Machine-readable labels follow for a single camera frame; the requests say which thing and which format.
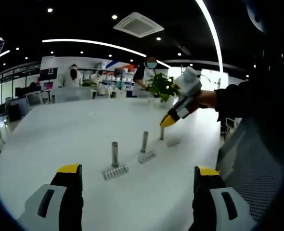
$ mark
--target computer screen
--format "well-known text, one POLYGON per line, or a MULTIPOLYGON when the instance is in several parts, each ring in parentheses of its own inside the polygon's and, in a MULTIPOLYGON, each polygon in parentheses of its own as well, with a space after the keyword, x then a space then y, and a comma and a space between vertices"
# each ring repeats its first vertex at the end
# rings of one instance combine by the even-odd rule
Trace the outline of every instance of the computer screen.
POLYGON ((44 90, 52 89, 52 87, 53 87, 53 82, 44 83, 44 90))

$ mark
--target metal peg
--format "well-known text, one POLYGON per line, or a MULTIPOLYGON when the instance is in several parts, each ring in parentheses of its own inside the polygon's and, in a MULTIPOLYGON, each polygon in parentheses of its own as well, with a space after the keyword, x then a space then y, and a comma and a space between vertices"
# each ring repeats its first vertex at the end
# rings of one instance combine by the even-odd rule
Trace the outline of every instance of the metal peg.
POLYGON ((112 167, 118 167, 118 144, 117 142, 112 142, 112 167))
POLYGON ((160 126, 160 139, 163 141, 163 131, 164 128, 160 126))
POLYGON ((146 145, 147 145, 147 138, 148 138, 148 131, 145 131, 143 133, 141 153, 145 153, 146 145))

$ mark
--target desk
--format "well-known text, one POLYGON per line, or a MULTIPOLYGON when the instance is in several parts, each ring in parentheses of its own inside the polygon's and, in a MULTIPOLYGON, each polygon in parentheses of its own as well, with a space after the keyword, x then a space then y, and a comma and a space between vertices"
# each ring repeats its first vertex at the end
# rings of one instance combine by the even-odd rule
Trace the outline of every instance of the desk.
POLYGON ((20 122, 0 155, 0 198, 19 218, 25 201, 49 184, 57 169, 83 167, 83 230, 182 231, 193 222, 194 167, 215 167, 220 123, 212 109, 199 109, 165 129, 166 113, 147 99, 103 99, 43 105, 20 122), (143 131, 147 150, 157 156, 137 161, 143 131), (179 138, 180 144, 165 142, 179 138), (118 142, 120 164, 129 172, 105 181, 111 165, 111 143, 118 142))

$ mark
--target hand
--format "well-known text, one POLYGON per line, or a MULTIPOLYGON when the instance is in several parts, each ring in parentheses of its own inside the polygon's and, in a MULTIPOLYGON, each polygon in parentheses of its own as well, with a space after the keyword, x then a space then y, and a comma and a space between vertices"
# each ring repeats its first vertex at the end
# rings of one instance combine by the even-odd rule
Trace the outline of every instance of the hand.
POLYGON ((214 108, 216 106, 217 95, 215 91, 201 90, 194 100, 187 107, 190 113, 193 113, 199 107, 201 108, 214 108))

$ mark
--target curved light strip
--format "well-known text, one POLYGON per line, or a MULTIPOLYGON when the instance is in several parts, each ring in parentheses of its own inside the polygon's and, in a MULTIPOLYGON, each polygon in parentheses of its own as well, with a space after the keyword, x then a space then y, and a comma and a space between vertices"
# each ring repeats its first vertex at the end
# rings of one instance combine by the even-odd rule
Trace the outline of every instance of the curved light strip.
POLYGON ((219 39, 218 39, 218 35, 215 29, 215 25, 213 23, 213 20, 210 17, 210 14, 206 8, 206 5, 204 4, 203 0, 195 0, 196 3, 198 3, 202 13, 204 14, 204 17, 207 21, 207 24, 209 26, 210 32, 213 36, 214 42, 215 42, 215 46, 216 46, 216 50, 217 50, 217 56, 218 56, 218 62, 219 62, 219 69, 220 72, 223 72, 223 63, 222 63, 222 55, 221 55, 221 50, 220 50, 220 44, 219 44, 219 39))
MULTIPOLYGON (((109 43, 105 43, 105 42, 97 42, 97 41, 91 41, 91 40, 83 40, 83 39, 71 39, 71 38, 57 38, 57 39, 46 39, 43 40, 42 42, 84 42, 84 43, 91 43, 91 44, 97 44, 97 45, 102 45, 102 46, 107 46, 107 47, 113 47, 116 49, 120 49, 123 51, 128 51, 134 54, 137 54, 139 56, 142 56, 144 58, 146 58, 146 54, 142 54, 140 52, 125 48, 125 47, 120 47, 120 46, 116 46, 113 44, 109 44, 109 43)), ((171 68, 169 65, 157 60, 157 62, 163 66, 166 66, 167 68, 171 68)))
POLYGON ((2 57, 3 55, 6 55, 10 52, 10 50, 4 51, 3 53, 0 54, 0 57, 2 57))

